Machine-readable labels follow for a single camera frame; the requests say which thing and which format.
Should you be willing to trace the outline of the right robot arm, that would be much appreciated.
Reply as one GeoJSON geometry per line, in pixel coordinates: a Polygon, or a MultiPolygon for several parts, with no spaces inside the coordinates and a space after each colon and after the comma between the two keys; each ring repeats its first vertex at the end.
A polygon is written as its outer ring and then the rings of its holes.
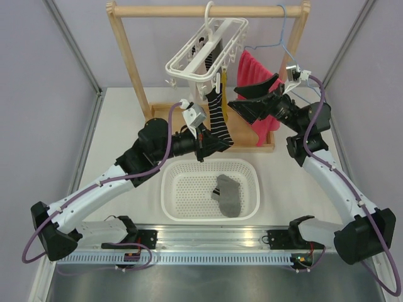
{"type": "Polygon", "coordinates": [[[240,99],[228,105],[247,121],[272,116],[295,132],[287,137],[288,154],[320,185],[342,221],[335,225],[314,216],[293,220],[288,242],[296,248],[309,241],[333,247],[349,265],[382,252],[389,255],[396,217],[391,209],[381,210],[371,202],[336,165],[322,137],[322,132],[331,127],[331,107],[325,92],[321,92],[318,102],[300,107],[289,96],[291,85],[276,85],[277,79],[278,74],[274,74],[264,82],[236,87],[240,99]]]}

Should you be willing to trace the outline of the black white-striped sock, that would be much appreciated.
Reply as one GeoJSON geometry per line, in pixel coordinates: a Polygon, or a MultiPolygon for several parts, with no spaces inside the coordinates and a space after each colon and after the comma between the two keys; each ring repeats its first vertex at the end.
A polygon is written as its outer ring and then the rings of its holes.
{"type": "MultiPolygon", "coordinates": [[[[223,50],[222,46],[222,40],[218,42],[218,44],[215,46],[215,48],[208,54],[204,61],[204,66],[206,71],[209,71],[217,60],[219,54],[223,50]]],[[[219,68],[219,74],[221,76],[222,73],[222,68],[219,68]]],[[[226,126],[227,124],[224,121],[224,117],[222,114],[222,82],[220,80],[220,90],[219,92],[215,91],[215,88],[213,88],[207,95],[207,103],[208,103],[208,112],[209,112],[209,117],[210,117],[210,130],[213,130],[214,128],[218,128],[220,126],[226,126]]]]}

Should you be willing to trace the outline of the white plastic clip hanger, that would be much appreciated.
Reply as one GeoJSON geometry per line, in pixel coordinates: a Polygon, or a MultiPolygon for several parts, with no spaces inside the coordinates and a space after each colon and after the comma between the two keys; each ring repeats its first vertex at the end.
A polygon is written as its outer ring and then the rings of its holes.
{"type": "Polygon", "coordinates": [[[178,79],[195,82],[209,81],[212,89],[220,90],[219,68],[228,69],[235,61],[237,51],[244,46],[249,22],[245,18],[212,18],[209,1],[205,7],[204,24],[166,63],[165,70],[170,79],[167,83],[176,87],[178,79]],[[206,71],[204,61],[208,54],[222,40],[223,50],[211,69],[206,71]]]}

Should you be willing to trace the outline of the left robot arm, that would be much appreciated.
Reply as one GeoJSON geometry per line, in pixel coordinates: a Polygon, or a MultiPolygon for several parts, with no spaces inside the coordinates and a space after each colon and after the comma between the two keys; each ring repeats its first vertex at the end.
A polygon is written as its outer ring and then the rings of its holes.
{"type": "Polygon", "coordinates": [[[121,245],[130,249],[137,243],[137,228],[127,216],[112,222],[84,220],[117,196],[139,187],[156,175],[167,159],[193,153],[197,161],[233,145],[225,123],[208,129],[200,123],[195,129],[185,125],[172,132],[172,121],[153,118],[138,132],[133,145],[119,156],[100,177],[70,196],[52,204],[41,201],[30,211],[35,233],[48,260],[67,257],[79,246],[121,245]]]}

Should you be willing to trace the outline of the grey striped-cuff sock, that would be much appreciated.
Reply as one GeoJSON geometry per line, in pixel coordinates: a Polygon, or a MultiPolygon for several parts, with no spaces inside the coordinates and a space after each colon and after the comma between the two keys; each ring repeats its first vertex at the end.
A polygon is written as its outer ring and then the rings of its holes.
{"type": "Polygon", "coordinates": [[[217,185],[211,198],[218,202],[221,214],[228,218],[236,218],[241,213],[240,184],[221,174],[217,177],[217,185]]]}

